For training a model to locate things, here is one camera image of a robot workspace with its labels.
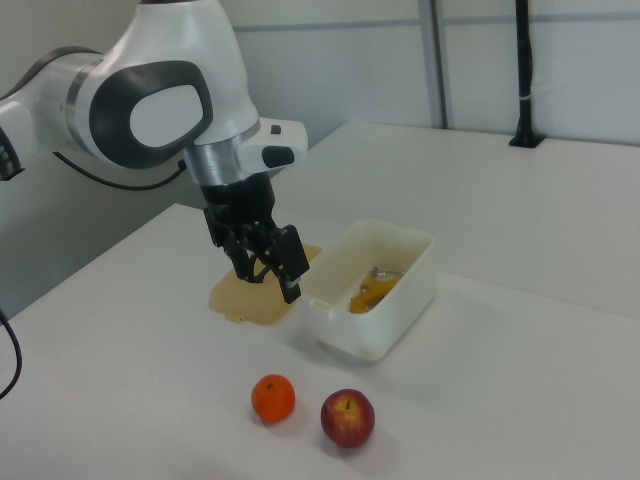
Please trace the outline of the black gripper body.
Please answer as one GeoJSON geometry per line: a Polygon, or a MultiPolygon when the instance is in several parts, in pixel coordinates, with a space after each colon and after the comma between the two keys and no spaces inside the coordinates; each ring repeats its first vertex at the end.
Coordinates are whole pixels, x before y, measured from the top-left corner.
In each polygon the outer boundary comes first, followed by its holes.
{"type": "Polygon", "coordinates": [[[222,247],[230,233],[242,233],[245,227],[276,228],[272,218],[275,194],[267,173],[227,185],[201,186],[201,192],[206,201],[205,220],[216,247],[222,247]]]}

